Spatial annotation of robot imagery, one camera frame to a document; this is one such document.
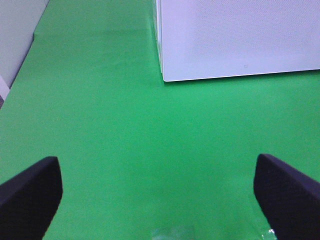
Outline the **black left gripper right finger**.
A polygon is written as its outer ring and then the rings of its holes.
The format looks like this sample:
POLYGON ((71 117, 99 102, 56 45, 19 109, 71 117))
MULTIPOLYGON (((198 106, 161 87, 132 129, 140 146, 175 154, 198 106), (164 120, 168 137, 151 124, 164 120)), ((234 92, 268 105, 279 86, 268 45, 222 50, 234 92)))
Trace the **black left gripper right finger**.
POLYGON ((254 196, 279 240, 320 238, 320 183, 270 154, 257 157, 254 196))

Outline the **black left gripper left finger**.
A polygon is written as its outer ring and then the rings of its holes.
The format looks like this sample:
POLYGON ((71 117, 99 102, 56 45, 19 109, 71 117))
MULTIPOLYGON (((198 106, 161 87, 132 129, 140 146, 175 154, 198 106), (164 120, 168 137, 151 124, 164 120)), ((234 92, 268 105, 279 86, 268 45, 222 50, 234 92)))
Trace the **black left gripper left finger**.
POLYGON ((63 196, 59 160, 47 156, 0 185, 0 238, 41 240, 63 196))

